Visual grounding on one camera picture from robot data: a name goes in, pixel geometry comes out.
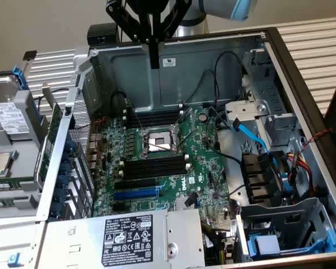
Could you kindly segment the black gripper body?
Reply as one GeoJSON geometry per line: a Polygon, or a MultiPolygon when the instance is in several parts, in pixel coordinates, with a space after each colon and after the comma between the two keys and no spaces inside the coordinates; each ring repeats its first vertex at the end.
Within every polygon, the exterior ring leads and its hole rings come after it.
{"type": "Polygon", "coordinates": [[[169,0],[127,0],[132,11],[137,14],[162,13],[169,0]]]}

